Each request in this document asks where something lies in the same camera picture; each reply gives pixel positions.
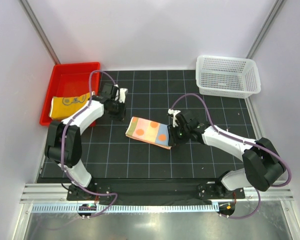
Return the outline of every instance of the folded cloth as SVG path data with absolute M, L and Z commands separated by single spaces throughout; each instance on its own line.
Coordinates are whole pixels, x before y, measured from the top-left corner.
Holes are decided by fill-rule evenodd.
M 63 120 L 81 109 L 90 97 L 90 93 L 74 97 L 57 97 L 54 96 L 51 100 L 51 108 L 49 117 L 54 120 Z
M 134 116 L 125 135 L 135 140 L 171 149 L 168 145 L 168 126 L 162 123 Z

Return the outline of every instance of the white basket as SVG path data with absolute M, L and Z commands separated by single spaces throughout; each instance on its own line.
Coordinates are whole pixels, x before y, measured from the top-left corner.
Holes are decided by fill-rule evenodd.
M 257 65 L 246 58 L 199 56 L 195 79 L 202 95 L 245 99 L 261 91 Z

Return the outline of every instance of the reflective metal surface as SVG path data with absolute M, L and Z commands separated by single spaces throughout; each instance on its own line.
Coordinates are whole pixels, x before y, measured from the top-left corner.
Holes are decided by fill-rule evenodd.
M 250 213 L 256 202 L 237 202 L 235 216 Z M 215 212 L 117 213 L 74 220 L 73 213 L 32 213 L 27 240 L 291 240 L 280 201 L 261 203 L 250 218 L 232 220 Z

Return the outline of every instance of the red plastic bin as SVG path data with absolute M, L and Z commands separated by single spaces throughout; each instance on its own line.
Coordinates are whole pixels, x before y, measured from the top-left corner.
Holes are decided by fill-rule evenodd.
M 53 97 L 76 97 L 89 92 L 89 75 L 94 70 L 100 69 L 99 62 L 58 64 L 53 67 L 50 83 L 46 91 L 45 100 L 40 117 L 42 126 L 49 126 L 52 119 L 49 117 L 51 100 Z M 100 73 L 92 76 L 92 90 L 96 93 L 100 85 Z

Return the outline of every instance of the black grid mat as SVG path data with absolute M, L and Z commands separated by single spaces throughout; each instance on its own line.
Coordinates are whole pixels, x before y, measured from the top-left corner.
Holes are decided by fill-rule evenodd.
M 169 124 L 169 107 L 185 93 L 199 93 L 194 70 L 110 71 L 120 88 L 127 88 L 126 118 L 107 116 L 82 134 L 82 161 L 96 178 L 215 178 L 227 170 L 243 168 L 240 160 L 214 147 L 189 142 L 167 150 L 125 136 L 132 116 Z M 102 76 L 101 85 L 110 83 Z M 212 120 L 231 133 L 255 138 L 244 99 L 203 96 Z M 186 97 L 175 109 L 190 109 L 207 120 L 195 97 Z M 41 178 L 64 178 L 61 169 L 45 160 Z

